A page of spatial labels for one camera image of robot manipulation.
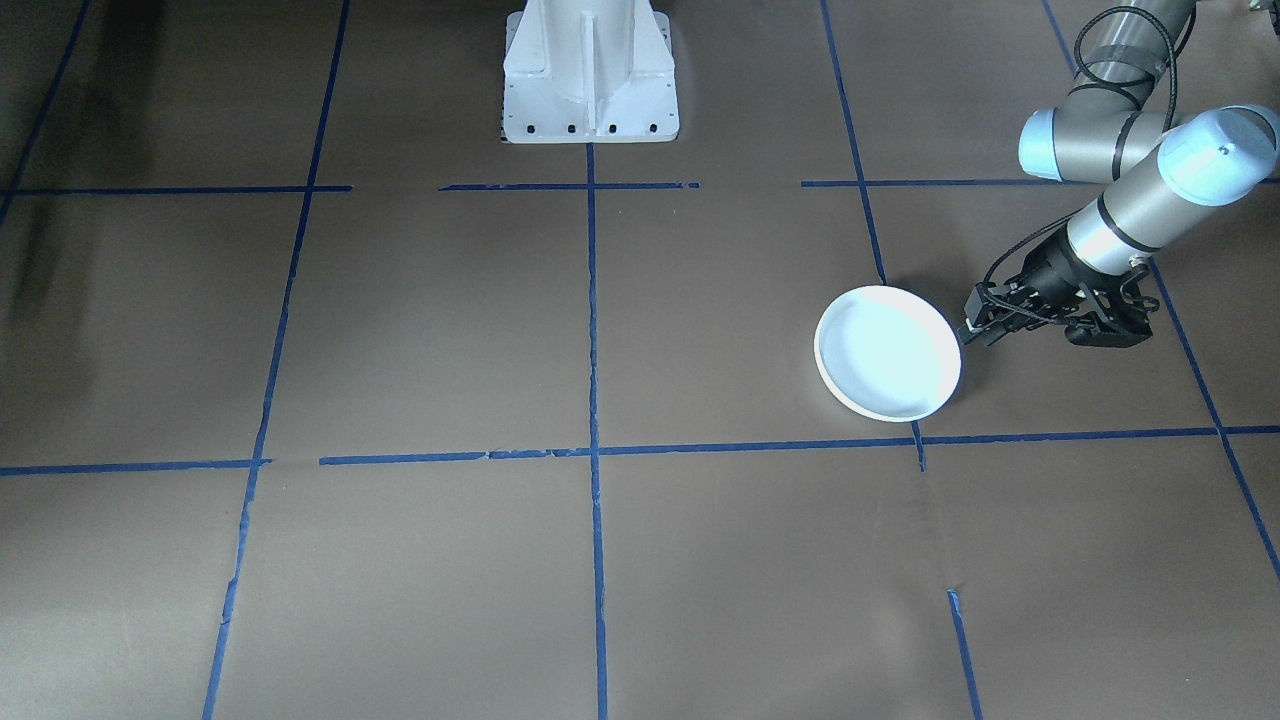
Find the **gray cylindrical link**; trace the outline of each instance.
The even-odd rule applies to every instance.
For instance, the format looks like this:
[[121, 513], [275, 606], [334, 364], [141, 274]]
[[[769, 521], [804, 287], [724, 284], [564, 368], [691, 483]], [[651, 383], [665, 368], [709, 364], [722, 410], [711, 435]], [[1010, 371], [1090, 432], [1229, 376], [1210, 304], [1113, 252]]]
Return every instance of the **gray cylindrical link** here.
[[[1187, 115], [1174, 115], [1174, 127]], [[1080, 117], [1056, 113], [1053, 152], [1064, 181], [1111, 182], [1137, 167], [1164, 135], [1164, 113]]]
[[1066, 234], [1076, 256], [1100, 273], [1123, 275], [1217, 208], [1183, 200], [1160, 174], [1156, 154], [1075, 214]]
[[[1180, 35], [1196, 0], [1129, 0], [1126, 6], [1146, 10], [1169, 31]], [[1142, 105], [1165, 72], [1169, 47], [1155, 27], [1133, 13], [1116, 13], [1098, 23], [1093, 49], [1085, 55], [1089, 69], [1108, 82], [1151, 79], [1124, 88], [1097, 86], [1078, 72], [1075, 86], [1052, 115], [1052, 138], [1024, 128], [1024, 145], [1052, 152], [1056, 173], [1041, 177], [1064, 181], [1111, 182], [1134, 168], [1160, 142], [1164, 113], [1140, 113]], [[1188, 118], [1175, 115], [1172, 127]]]
[[[1123, 5], [1151, 13], [1176, 41], [1196, 8], [1196, 0], [1129, 0]], [[1146, 78], [1152, 81], [1124, 88], [1137, 100], [1137, 105], [1134, 105], [1133, 100], [1114, 90], [1084, 87], [1093, 85], [1094, 81], [1084, 73], [1076, 73], [1075, 87], [1066, 96], [1062, 109], [1070, 108], [1070, 111], [1093, 115], [1106, 115], [1119, 110], [1140, 110], [1142, 105], [1151, 97], [1156, 82], [1164, 74], [1164, 63], [1169, 61], [1169, 47], [1165, 45], [1165, 40], [1149, 22], [1134, 13], [1110, 15], [1098, 23], [1094, 32], [1097, 32], [1097, 40], [1093, 42], [1094, 51], [1101, 51], [1100, 56], [1114, 59], [1091, 64], [1089, 70], [1093, 74], [1107, 82], [1133, 82]], [[1108, 51], [1108, 47], [1132, 50]], [[1153, 63], [1152, 56], [1162, 60]]]

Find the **black tape band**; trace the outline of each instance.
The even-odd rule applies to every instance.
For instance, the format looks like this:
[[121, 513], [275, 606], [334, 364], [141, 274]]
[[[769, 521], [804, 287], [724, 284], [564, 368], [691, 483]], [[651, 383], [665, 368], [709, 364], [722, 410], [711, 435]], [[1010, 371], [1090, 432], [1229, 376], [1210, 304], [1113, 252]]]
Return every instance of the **black tape band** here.
[[1151, 247], [1149, 245], [1143, 245], [1138, 242], [1137, 240], [1130, 237], [1129, 233], [1120, 229], [1120, 225], [1117, 225], [1116, 219], [1111, 217], [1111, 213], [1107, 210], [1107, 204], [1102, 201], [1101, 196], [1098, 197], [1098, 215], [1102, 215], [1102, 223], [1107, 225], [1107, 229], [1111, 231], [1116, 237], [1119, 237], [1120, 242], [1128, 245], [1129, 247], [1133, 247], [1134, 250], [1142, 250], [1143, 252], [1151, 252], [1152, 255], [1155, 255], [1156, 251], [1160, 250], [1158, 247]]
[[1133, 123], [1138, 122], [1139, 113], [1130, 113], [1129, 119], [1124, 122], [1120, 128], [1120, 136], [1116, 137], [1116, 149], [1111, 154], [1111, 179], [1120, 179], [1120, 158], [1124, 156], [1124, 145], [1129, 142], [1129, 131], [1133, 129]]
[[1116, 95], [1124, 95], [1125, 99], [1128, 99], [1129, 102], [1133, 104], [1133, 109], [1134, 110], [1140, 110], [1142, 109], [1142, 102], [1138, 102], [1138, 99], [1134, 97], [1134, 95], [1132, 92], [1129, 92], [1128, 90], [1125, 90], [1123, 87], [1114, 87], [1114, 86], [1100, 85], [1100, 83], [1096, 83], [1096, 82], [1087, 82], [1084, 85], [1078, 85], [1078, 86], [1073, 87], [1070, 91], [1068, 91], [1068, 95], [1070, 95], [1071, 92], [1075, 92], [1078, 90], [1093, 90], [1093, 88], [1097, 88], [1097, 90], [1110, 90], [1111, 92], [1115, 92]]

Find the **black cable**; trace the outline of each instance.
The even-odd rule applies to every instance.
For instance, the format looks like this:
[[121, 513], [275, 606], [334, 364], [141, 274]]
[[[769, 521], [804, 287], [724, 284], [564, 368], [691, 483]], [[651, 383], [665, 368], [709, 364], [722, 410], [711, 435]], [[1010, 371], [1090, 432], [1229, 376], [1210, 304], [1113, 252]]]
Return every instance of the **black cable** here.
[[[1091, 81], [1111, 90], [1133, 87], [1135, 85], [1143, 85], [1147, 82], [1151, 82], [1155, 86], [1156, 77], [1149, 72], [1143, 70], [1143, 74], [1146, 74], [1147, 77], [1142, 79], [1133, 79], [1126, 82], [1111, 82], [1093, 74], [1093, 70], [1091, 70], [1088, 64], [1084, 61], [1084, 55], [1080, 53], [1080, 46], [1084, 44], [1084, 36], [1088, 35], [1091, 29], [1093, 29], [1093, 26], [1102, 22], [1103, 18], [1115, 15], [1117, 13], [1128, 13], [1138, 15], [1139, 18], [1147, 20], [1148, 23], [1151, 23], [1151, 27], [1153, 27], [1156, 32], [1160, 33], [1160, 38], [1165, 41], [1165, 49], [1167, 51], [1166, 56], [1169, 59], [1169, 109], [1165, 111], [1165, 123], [1162, 129], [1164, 132], [1169, 132], [1169, 128], [1174, 127], [1174, 113], [1178, 109], [1178, 54], [1180, 49], [1174, 45], [1174, 38], [1169, 35], [1169, 28], [1166, 28], [1165, 24], [1160, 22], [1160, 18], [1148, 13], [1147, 10], [1143, 10], [1142, 8], [1132, 8], [1129, 5], [1121, 5], [1117, 8], [1108, 8], [1106, 10], [1102, 10], [1101, 13], [1094, 15], [1092, 20], [1084, 23], [1084, 27], [1080, 28], [1079, 35], [1075, 36], [1075, 47], [1074, 47], [1075, 65]], [[1193, 22], [1188, 22], [1188, 31], [1185, 32], [1181, 42], [1184, 46], [1187, 44], [1187, 40], [1190, 38], [1190, 28], [1193, 24], [1194, 24]]]
[[[978, 283], [978, 286], [977, 286], [978, 297], [980, 297], [984, 302], [989, 302], [989, 304], [992, 304], [992, 305], [995, 305], [997, 307], [1004, 307], [1005, 310], [1009, 310], [1011, 313], [1018, 313], [1019, 315], [1027, 315], [1028, 318], [1030, 318], [1033, 320], [1039, 320], [1041, 323], [1047, 323], [1047, 324], [1051, 324], [1051, 325], [1075, 325], [1076, 324], [1076, 319], [1075, 318], [1046, 318], [1043, 315], [1037, 315], [1036, 313], [1032, 313], [1030, 310], [1028, 310], [1025, 307], [1019, 307], [1018, 305], [1014, 305], [1012, 302], [1005, 302], [1004, 300], [1001, 300], [1001, 299], [996, 297], [995, 295], [992, 295], [991, 293], [991, 288], [987, 287], [988, 284], [991, 284], [991, 277], [996, 274], [996, 268], [998, 268], [1001, 264], [1004, 264], [1005, 260], [1009, 260], [1009, 258], [1014, 252], [1018, 252], [1019, 250], [1021, 250], [1023, 247], [1025, 247], [1032, 241], [1039, 238], [1041, 236], [1051, 233], [1051, 232], [1056, 231], [1057, 228], [1065, 225], [1066, 222], [1070, 220], [1073, 215], [1075, 215], [1075, 213], [1070, 213], [1070, 214], [1062, 215], [1061, 218], [1053, 220], [1052, 223], [1042, 227], [1041, 229], [1038, 229], [1038, 231], [1033, 232], [1032, 234], [1024, 237], [1023, 240], [1018, 241], [1016, 243], [1014, 243], [1012, 247], [1010, 247], [1009, 250], [1006, 250], [1004, 252], [1004, 255], [1001, 255], [1000, 258], [996, 258], [996, 261], [992, 263], [989, 268], [987, 268], [987, 274], [984, 274], [982, 277], [982, 282]], [[983, 325], [980, 328], [974, 328], [974, 329], [975, 331], [980, 331], [980, 329], [986, 329], [986, 328], [987, 328], [987, 325]]]

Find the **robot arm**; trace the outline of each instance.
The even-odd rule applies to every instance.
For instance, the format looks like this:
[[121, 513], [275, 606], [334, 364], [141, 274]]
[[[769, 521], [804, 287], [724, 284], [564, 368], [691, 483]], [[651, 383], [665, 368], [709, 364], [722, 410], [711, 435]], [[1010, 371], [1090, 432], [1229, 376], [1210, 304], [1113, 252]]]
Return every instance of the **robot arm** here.
[[[1149, 36], [1158, 40], [1166, 58], [1175, 58], [1165, 20], [1181, 27], [1176, 23], [1189, 22], [1193, 6], [1193, 0], [1135, 0], [1085, 26], [1088, 31], [1110, 18], [1062, 108], [1039, 110], [1028, 120], [1019, 155], [1032, 174], [1115, 178], [1115, 183], [997, 260], [965, 304], [966, 322], [959, 329], [965, 345], [978, 338], [992, 345], [1010, 332], [1046, 324], [1062, 325], [1075, 345], [1142, 342], [1151, 337], [1147, 315], [1160, 306], [1138, 290], [1148, 274], [1146, 259], [1219, 208], [1244, 197], [1275, 169], [1280, 117], [1266, 108], [1228, 106], [1185, 124], [1172, 104], [1162, 122], [1140, 111], [1162, 72], [1151, 60], [1149, 46], [1156, 41]], [[1172, 87], [1171, 95], [1176, 96]], [[1000, 286], [991, 282], [1000, 263], [1046, 233], [1051, 234], [1028, 252], [1020, 273]]]

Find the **floor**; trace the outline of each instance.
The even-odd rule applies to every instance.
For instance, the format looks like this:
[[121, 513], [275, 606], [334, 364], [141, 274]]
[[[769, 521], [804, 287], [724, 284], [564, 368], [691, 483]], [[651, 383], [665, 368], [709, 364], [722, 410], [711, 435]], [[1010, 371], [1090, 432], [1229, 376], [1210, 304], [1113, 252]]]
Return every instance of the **floor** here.
[[[1014, 147], [1105, 0], [659, 0], [680, 138], [596, 147], [499, 142], [520, 5], [5, 4], [0, 716], [1275, 715], [1280, 183], [1132, 350], [813, 366], [1098, 192]], [[1198, 8], [1180, 106], [1280, 108]]]

